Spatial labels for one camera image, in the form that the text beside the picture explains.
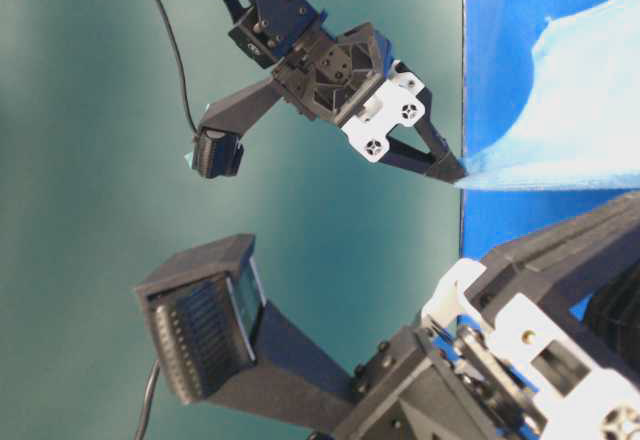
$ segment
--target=bolt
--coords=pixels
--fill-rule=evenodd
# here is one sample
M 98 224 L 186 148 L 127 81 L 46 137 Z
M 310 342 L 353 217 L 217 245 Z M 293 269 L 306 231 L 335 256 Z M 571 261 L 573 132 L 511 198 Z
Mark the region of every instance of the bolt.
M 382 359 L 382 368 L 389 368 L 393 365 L 393 358 L 390 355 L 385 355 Z
M 256 47 L 253 43 L 248 43 L 247 44 L 247 48 L 249 49 L 249 51 L 255 55 L 256 57 L 258 55 L 260 55 L 260 49 L 258 47 Z
M 527 330 L 522 334 L 522 341 L 527 345 L 531 345 L 536 339 L 536 334 L 532 330 Z
M 356 391 L 358 393 L 362 393 L 365 394 L 367 393 L 367 390 L 369 390 L 369 384 L 367 382 L 360 382 L 357 386 L 356 386 Z

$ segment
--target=green wall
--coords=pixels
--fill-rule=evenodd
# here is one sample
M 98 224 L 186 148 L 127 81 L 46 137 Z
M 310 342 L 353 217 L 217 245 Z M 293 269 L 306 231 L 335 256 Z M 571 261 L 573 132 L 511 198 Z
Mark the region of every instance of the green wall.
M 372 21 L 434 92 L 459 150 L 461 0 L 310 0 L 339 33 Z M 196 117 L 265 74 L 219 0 L 165 0 Z M 279 104 L 240 175 L 205 182 L 151 0 L 0 0 L 0 435 L 131 438 L 153 350 L 132 286 L 172 253 L 258 235 L 268 296 L 345 368 L 412 319 L 457 258 L 459 194 L 370 165 Z M 306 432 L 159 384 L 149 438 Z

